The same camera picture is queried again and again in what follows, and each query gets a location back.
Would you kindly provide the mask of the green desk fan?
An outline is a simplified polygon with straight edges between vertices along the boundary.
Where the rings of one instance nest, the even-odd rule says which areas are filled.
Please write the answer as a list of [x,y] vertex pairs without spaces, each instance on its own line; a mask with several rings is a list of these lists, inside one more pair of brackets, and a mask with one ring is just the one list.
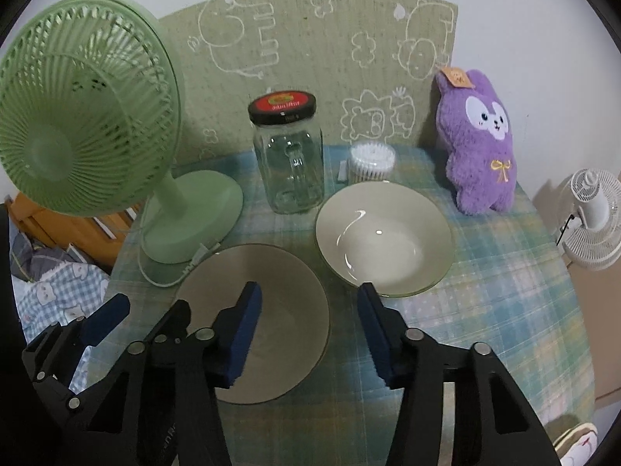
[[1,163],[18,190],[75,217],[144,204],[141,247],[162,264],[213,254],[241,214],[226,175],[172,174],[182,134],[180,62],[130,0],[61,0],[1,62]]

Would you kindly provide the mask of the glass jar black lid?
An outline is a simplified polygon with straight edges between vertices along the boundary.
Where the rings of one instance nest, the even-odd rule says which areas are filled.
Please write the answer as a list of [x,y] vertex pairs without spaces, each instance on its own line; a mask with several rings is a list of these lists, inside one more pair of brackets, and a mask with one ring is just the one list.
[[323,135],[316,97],[280,90],[250,102],[254,149],[269,206],[281,215],[307,212],[324,198]]

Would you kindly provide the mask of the beaded yellow flower plate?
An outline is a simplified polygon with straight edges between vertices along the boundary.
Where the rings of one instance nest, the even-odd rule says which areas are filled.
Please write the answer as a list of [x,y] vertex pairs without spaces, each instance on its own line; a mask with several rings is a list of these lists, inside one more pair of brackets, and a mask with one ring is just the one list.
[[580,422],[575,414],[561,414],[547,422],[544,428],[559,457],[578,443],[584,435],[594,435],[597,440],[599,434],[594,423]]

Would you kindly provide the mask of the white standing fan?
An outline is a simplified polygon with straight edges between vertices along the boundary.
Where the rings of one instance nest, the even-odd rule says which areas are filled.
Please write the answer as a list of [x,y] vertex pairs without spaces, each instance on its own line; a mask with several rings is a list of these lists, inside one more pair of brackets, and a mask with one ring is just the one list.
[[564,182],[557,204],[557,245],[586,270],[606,270],[620,258],[620,180],[604,169],[579,169]]

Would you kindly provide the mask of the green cartoon wall mat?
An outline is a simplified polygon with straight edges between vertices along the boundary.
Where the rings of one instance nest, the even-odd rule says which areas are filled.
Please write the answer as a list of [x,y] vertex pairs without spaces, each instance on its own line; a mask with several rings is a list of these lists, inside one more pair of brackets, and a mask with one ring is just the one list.
[[248,104],[286,89],[316,97],[326,144],[433,145],[457,19],[443,0],[206,0],[165,16],[185,85],[177,163],[250,150]]

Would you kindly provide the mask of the cotton swab container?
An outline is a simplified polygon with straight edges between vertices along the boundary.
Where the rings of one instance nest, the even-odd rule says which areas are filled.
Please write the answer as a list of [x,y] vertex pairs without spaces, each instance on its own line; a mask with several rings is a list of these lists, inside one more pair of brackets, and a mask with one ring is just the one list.
[[347,158],[349,183],[388,180],[396,162],[396,150],[388,144],[377,141],[355,143],[349,147]]

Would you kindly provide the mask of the wooden bed headboard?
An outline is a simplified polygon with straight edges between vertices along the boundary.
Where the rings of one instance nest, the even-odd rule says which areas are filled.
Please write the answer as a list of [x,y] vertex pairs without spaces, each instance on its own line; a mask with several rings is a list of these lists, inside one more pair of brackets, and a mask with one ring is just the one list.
[[4,204],[10,219],[31,238],[48,247],[73,245],[104,267],[114,266],[141,209],[141,204],[135,204],[115,214],[81,218],[53,212],[22,193],[15,199],[6,197]]

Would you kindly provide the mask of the beige door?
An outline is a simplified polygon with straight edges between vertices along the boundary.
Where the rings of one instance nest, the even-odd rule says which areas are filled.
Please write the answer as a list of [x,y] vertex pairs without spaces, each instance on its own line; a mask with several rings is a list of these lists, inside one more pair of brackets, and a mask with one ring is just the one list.
[[593,358],[598,399],[620,392],[620,263],[599,273],[595,293]]

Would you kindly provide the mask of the blue checkered bedding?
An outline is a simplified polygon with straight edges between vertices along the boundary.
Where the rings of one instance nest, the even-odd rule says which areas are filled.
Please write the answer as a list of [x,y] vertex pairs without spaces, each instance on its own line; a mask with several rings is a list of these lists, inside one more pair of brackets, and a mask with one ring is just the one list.
[[9,246],[17,313],[28,343],[53,324],[90,316],[104,302],[109,276],[60,247],[17,233]]

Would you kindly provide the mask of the red pattern white plate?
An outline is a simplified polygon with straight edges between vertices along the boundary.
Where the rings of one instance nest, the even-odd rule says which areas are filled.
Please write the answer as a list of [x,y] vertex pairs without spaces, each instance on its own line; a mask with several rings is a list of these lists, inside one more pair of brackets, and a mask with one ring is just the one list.
[[568,450],[560,457],[562,466],[585,466],[594,455],[598,446],[598,434],[594,430],[573,436]]

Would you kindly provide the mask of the floral ceramic bowl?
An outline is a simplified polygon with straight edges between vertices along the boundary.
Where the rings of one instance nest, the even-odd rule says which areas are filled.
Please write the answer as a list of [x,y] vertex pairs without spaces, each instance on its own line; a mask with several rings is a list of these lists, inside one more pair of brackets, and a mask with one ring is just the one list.
[[360,182],[332,195],[315,225],[320,254],[354,286],[371,283],[387,298],[421,294],[455,259],[451,226],[418,191],[393,182]]
[[290,252],[265,244],[222,250],[185,278],[176,297],[191,306],[188,330],[210,326],[248,281],[261,287],[262,310],[243,373],[232,388],[216,390],[225,403],[258,404],[285,395],[319,363],[330,332],[330,308],[318,278]]

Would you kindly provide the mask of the purple plush bunny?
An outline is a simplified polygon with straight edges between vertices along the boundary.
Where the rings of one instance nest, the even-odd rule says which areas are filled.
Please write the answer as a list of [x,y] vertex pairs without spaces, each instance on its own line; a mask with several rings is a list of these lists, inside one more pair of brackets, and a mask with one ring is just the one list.
[[509,212],[517,185],[510,118],[482,71],[442,68],[435,77],[440,100],[439,139],[448,151],[445,175],[466,215]]

